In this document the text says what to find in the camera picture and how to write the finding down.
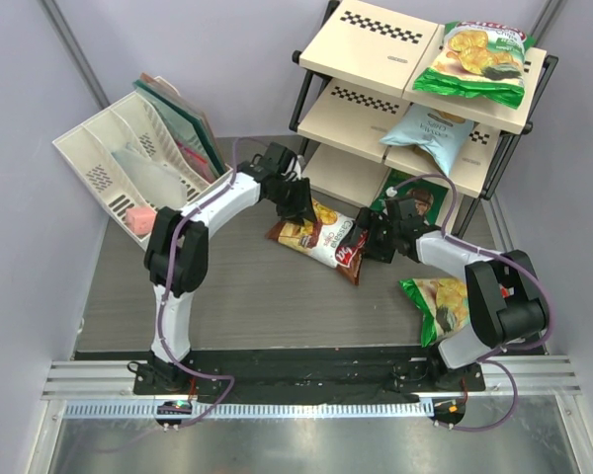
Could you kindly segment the brown Chuba cassava chips bag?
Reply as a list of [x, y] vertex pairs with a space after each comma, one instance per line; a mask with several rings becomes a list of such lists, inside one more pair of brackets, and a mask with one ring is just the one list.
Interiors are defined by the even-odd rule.
[[335, 269], [351, 284], [358, 285], [368, 231], [362, 230], [357, 242], [351, 244], [355, 219], [316, 199], [312, 200], [312, 204], [317, 217], [316, 223], [307, 220], [303, 225], [288, 221], [278, 222], [267, 232], [266, 238]]

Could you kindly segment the light blue cassava chips bag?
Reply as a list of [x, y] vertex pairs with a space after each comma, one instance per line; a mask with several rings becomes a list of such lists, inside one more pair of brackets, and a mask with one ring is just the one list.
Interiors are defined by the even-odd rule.
[[403, 118], [380, 143], [415, 146], [430, 155], [440, 171], [449, 176], [475, 122], [444, 111], [411, 104]]

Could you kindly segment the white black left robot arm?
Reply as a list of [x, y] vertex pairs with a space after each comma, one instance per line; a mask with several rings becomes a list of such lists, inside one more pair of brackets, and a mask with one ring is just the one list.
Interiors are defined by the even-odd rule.
[[210, 240], [232, 218], [266, 199], [285, 221], [315, 222], [303, 158], [276, 142], [237, 165], [204, 197], [156, 213], [144, 254], [156, 299], [154, 341], [147, 365], [168, 393], [183, 392], [196, 373], [187, 365], [191, 306], [209, 269]]

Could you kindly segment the dark green onion chips bag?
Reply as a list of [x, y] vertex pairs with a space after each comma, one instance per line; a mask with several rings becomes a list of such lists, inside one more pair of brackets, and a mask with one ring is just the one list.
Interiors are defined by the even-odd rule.
[[[410, 178], [411, 176], [408, 174], [397, 170], [390, 170], [383, 182], [383, 185], [381, 186], [380, 192], [372, 202], [370, 209], [374, 211], [384, 211], [384, 201], [387, 198], [386, 191], [389, 188], [394, 188], [399, 183], [403, 183]], [[413, 198], [418, 214], [422, 216], [424, 221], [428, 224], [436, 224], [442, 206], [444, 203], [449, 204], [449, 191], [446, 188], [425, 180], [418, 180], [399, 187], [396, 189], [396, 196], [400, 198]]]

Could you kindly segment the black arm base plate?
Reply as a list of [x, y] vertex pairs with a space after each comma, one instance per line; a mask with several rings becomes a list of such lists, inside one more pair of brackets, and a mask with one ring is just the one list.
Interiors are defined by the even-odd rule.
[[[424, 361], [420, 368], [421, 374], [427, 377], [430, 385], [441, 389], [452, 389], [456, 383], [466, 382], [471, 377], [472, 370], [480, 367], [476, 363], [453, 378], [434, 380], [429, 376], [427, 368], [429, 352], [417, 346], [192, 351], [186, 363], [196, 374], [173, 385], [154, 379], [147, 365], [150, 353], [147, 353], [144, 361], [130, 361], [127, 368], [134, 375], [133, 391], [137, 395], [172, 393], [192, 396], [197, 394], [197, 384], [201, 380], [216, 379], [226, 392], [234, 388], [238, 377], [260, 381], [265, 385], [277, 385], [281, 381], [295, 380], [309, 374], [318, 379], [330, 378], [337, 381], [340, 378], [340, 365], [348, 364], [353, 359], [369, 367], [400, 367], [403, 375], [409, 376], [412, 360], [419, 357]], [[466, 400], [449, 402], [445, 408], [436, 409], [433, 414], [446, 415], [460, 421], [465, 405]], [[200, 414], [186, 421], [178, 419], [157, 422], [163, 427], [180, 427], [208, 419], [205, 414]]]

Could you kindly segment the green Chuba cassava chips bag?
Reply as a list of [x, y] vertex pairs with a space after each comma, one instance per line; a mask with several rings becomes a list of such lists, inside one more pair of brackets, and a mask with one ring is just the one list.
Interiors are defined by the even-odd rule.
[[458, 21], [444, 26], [442, 49], [413, 83], [417, 91], [483, 97], [511, 109], [525, 96], [524, 62], [534, 41], [506, 25]]

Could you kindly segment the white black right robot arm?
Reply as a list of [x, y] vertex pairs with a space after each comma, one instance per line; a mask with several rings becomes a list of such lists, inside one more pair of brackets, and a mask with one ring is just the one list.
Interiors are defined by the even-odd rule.
[[388, 198], [385, 212], [362, 207], [340, 247], [384, 263], [398, 253], [466, 285], [469, 324], [427, 357], [426, 375], [437, 389], [452, 388], [469, 367], [516, 340], [524, 342], [513, 348], [527, 351], [537, 346], [528, 338], [551, 334], [553, 309], [526, 253], [498, 253], [458, 239], [427, 223], [410, 197]]

